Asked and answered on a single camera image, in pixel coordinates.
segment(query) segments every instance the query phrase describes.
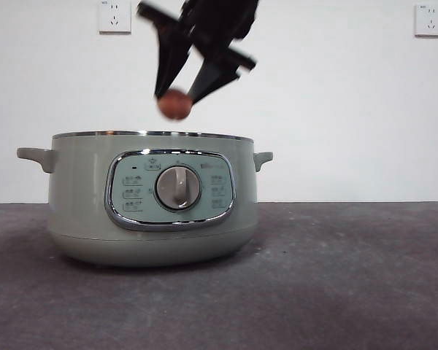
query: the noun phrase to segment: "button icon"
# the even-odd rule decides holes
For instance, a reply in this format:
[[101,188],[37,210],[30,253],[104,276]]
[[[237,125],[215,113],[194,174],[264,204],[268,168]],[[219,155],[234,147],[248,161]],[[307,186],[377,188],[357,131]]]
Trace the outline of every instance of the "button icon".
[[136,202],[126,202],[123,204],[124,211],[142,211],[141,209],[141,201]]
[[123,198],[125,198],[125,199],[142,199],[141,188],[123,191]]
[[140,175],[136,176],[125,176],[122,180],[122,183],[125,186],[142,186],[141,182],[142,178]]
[[213,197],[223,197],[226,195],[226,188],[224,186],[211,187],[211,194]]
[[226,179],[223,175],[211,175],[211,184],[224,184]]
[[146,170],[161,170],[161,164],[158,163],[157,159],[151,158],[145,163]]
[[213,199],[212,200],[212,208],[218,209],[218,208],[225,208],[226,205],[222,199]]

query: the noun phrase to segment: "control panel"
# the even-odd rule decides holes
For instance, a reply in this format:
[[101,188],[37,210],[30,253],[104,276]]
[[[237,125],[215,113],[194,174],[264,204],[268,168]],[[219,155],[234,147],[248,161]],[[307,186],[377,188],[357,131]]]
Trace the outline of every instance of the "control panel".
[[221,221],[230,214],[234,199],[234,178],[224,156],[145,149],[114,159],[105,206],[123,228],[185,230]]

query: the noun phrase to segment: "pot handle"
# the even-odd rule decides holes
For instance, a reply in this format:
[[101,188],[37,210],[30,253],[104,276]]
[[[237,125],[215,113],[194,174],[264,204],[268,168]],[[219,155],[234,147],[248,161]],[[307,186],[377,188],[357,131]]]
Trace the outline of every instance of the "pot handle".
[[18,148],[16,155],[21,159],[38,162],[46,173],[53,173],[55,167],[55,151],[42,148]]
[[253,153],[253,161],[255,162],[256,172],[258,173],[261,170],[261,166],[272,160],[272,158],[272,152]]

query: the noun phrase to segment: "dial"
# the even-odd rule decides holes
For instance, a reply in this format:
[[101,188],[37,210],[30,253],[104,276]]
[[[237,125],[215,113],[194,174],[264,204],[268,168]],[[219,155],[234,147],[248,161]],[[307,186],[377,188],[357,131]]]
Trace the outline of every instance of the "dial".
[[155,190],[159,201],[167,208],[187,209],[199,197],[199,179],[185,166],[172,166],[159,175]]

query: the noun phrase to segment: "electric cooking pot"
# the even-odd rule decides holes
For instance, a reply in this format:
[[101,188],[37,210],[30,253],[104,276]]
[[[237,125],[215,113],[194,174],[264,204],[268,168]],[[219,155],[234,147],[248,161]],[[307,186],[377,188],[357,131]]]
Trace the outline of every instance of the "electric cooking pot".
[[190,263],[232,253],[257,224],[253,140],[211,133],[91,131],[19,148],[50,173],[48,230],[101,265]]

